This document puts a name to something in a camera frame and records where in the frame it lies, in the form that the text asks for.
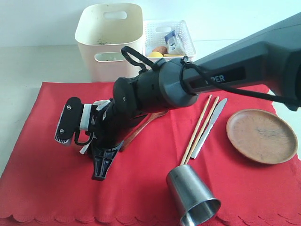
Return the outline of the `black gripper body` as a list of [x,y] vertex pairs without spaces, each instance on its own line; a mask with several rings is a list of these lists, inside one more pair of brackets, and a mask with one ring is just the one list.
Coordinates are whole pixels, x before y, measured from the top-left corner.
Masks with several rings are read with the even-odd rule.
[[129,115],[117,109],[115,101],[99,100],[91,106],[88,131],[93,134],[92,149],[112,149],[146,117],[140,111]]

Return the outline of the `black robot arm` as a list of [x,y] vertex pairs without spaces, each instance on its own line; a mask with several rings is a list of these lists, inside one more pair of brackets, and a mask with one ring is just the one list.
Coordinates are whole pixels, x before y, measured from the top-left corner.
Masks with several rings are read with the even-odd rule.
[[217,89],[301,106],[301,16],[296,14],[195,62],[186,57],[151,62],[130,47],[122,54],[141,68],[118,78],[110,103],[94,113],[89,152],[94,180],[104,180],[125,137],[149,113],[193,105],[200,93]]

